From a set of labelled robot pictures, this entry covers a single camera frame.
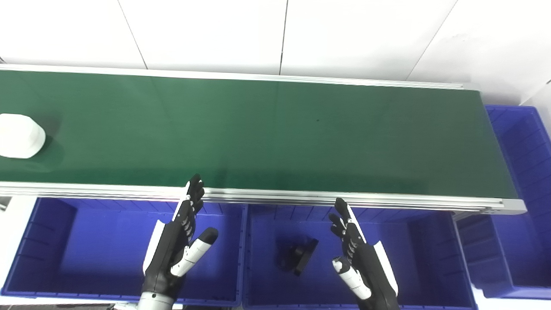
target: blue plastic bin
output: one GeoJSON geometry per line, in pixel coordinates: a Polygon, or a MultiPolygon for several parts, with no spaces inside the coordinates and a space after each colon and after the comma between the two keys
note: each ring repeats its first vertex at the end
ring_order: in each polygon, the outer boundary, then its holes
{"type": "MultiPolygon", "coordinates": [[[[333,269],[341,241],[329,230],[329,207],[249,208],[245,309],[356,308],[333,269]],[[319,240],[300,276],[278,266],[278,253],[319,240]]],[[[368,242],[382,240],[398,282],[403,309],[476,308],[451,214],[444,211],[355,209],[368,242]]]]}
{"type": "MultiPolygon", "coordinates": [[[[142,264],[157,220],[176,203],[38,199],[2,289],[4,295],[137,301],[142,264]]],[[[204,204],[197,234],[219,238],[187,274],[178,302],[201,306],[241,303],[246,205],[204,204]]]]}
{"type": "Polygon", "coordinates": [[[486,107],[528,212],[457,222],[473,284],[486,297],[551,299],[551,143],[531,106],[486,107]]]}

